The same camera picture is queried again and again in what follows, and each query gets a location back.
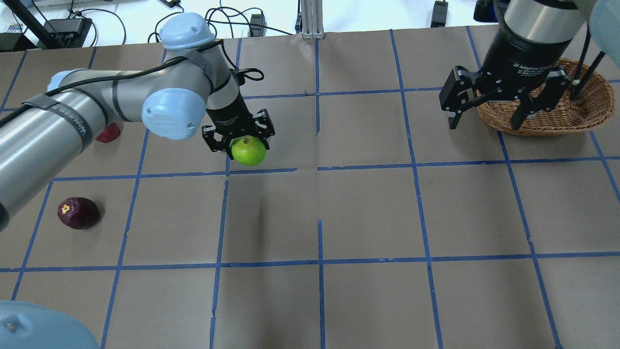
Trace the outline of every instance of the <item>brown basket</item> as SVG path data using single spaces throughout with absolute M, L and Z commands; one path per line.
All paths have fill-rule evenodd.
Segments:
M 563 65 L 569 76 L 575 74 L 577 61 L 561 58 L 558 65 Z M 582 72 L 589 66 L 584 65 Z M 544 84 L 532 91 L 538 96 Z M 594 72 L 583 87 L 576 101 L 569 99 L 567 89 L 556 108 L 549 112 L 538 112 L 536 117 L 525 120 L 518 130 L 510 127 L 510 117 L 519 106 L 519 102 L 486 102 L 478 107 L 478 113 L 484 122 L 492 128 L 513 135 L 549 136 L 586 132 L 601 127 L 614 115 L 616 96 L 611 85 L 597 72 Z

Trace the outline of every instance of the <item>robotic arm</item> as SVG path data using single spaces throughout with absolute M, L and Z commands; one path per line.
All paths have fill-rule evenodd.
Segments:
M 484 3 L 479 1 L 476 12 Z M 617 31 L 620 4 L 614 0 L 493 0 L 499 30 L 477 72 L 455 66 L 440 95 L 441 109 L 455 129 L 466 110 L 487 101 L 521 102 L 510 119 L 514 130 L 538 111 L 550 111 L 570 86 L 557 61 L 590 18 L 593 38 L 618 62 Z M 545 83 L 537 97 L 530 92 Z
M 269 149 L 275 131 L 268 112 L 251 114 L 239 92 L 252 70 L 228 68 L 222 41 L 204 18 L 180 14 L 162 28 L 161 38 L 163 65 L 142 72 L 58 73 L 47 93 L 0 120 L 0 230 L 114 120 L 143 121 L 156 135 L 183 140 L 198 130 L 206 110 L 214 125 L 201 131 L 212 152 L 233 158 L 232 140 L 246 135 Z

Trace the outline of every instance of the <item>white background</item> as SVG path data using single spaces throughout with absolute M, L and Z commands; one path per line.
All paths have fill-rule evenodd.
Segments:
M 324 0 L 323 16 L 326 32 L 362 32 L 369 30 L 425 28 L 430 26 L 430 18 L 435 0 Z M 476 0 L 449 0 L 447 26 L 479 25 L 472 19 Z M 218 0 L 182 0 L 181 5 L 187 12 L 196 12 L 205 15 L 211 7 L 218 7 Z M 297 13 L 296 0 L 223 0 L 223 6 L 236 8 L 240 11 L 248 7 L 259 7 L 264 10 L 267 25 L 287 32 L 294 33 Z M 69 14 L 69 4 L 54 6 L 39 6 L 48 19 L 66 18 Z M 92 0 L 76 2 L 74 9 L 99 8 L 110 10 L 118 14 L 127 28 L 126 43 L 145 43 L 148 35 L 154 30 L 155 23 L 167 14 L 180 9 L 169 9 L 159 0 L 114 0 L 104 2 Z M 43 23 L 41 15 L 29 8 L 34 16 Z M 246 14 L 259 13 L 256 10 Z M 116 17 L 105 12 L 86 12 L 85 16 L 92 18 L 99 30 L 98 46 L 119 45 L 123 40 L 123 30 Z M 214 20 L 226 18 L 218 13 Z M 242 17 L 235 17 L 243 22 Z M 0 32 L 7 29 L 15 19 L 8 7 L 0 3 Z M 230 28 L 225 24 L 216 24 L 218 37 L 230 38 Z M 234 36 L 247 36 L 246 25 L 234 25 Z M 267 35 L 282 35 L 267 30 Z M 28 31 L 27 37 L 33 42 L 38 40 Z M 94 38 L 91 29 L 85 41 L 90 45 Z

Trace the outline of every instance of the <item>red fruit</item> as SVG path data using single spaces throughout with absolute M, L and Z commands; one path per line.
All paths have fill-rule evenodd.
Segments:
M 85 197 L 70 197 L 58 205 L 58 218 L 72 229 L 88 229 L 99 217 L 97 205 Z
M 95 139 L 100 141 L 101 143 L 109 143 L 115 140 L 118 135 L 120 135 L 120 129 L 118 128 L 118 125 L 116 123 L 112 122 Z

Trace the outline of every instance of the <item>green apple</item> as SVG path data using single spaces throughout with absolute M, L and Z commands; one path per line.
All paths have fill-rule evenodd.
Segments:
M 235 138 L 231 143 L 232 157 L 246 166 L 256 166 L 263 162 L 267 149 L 260 139 L 252 136 Z

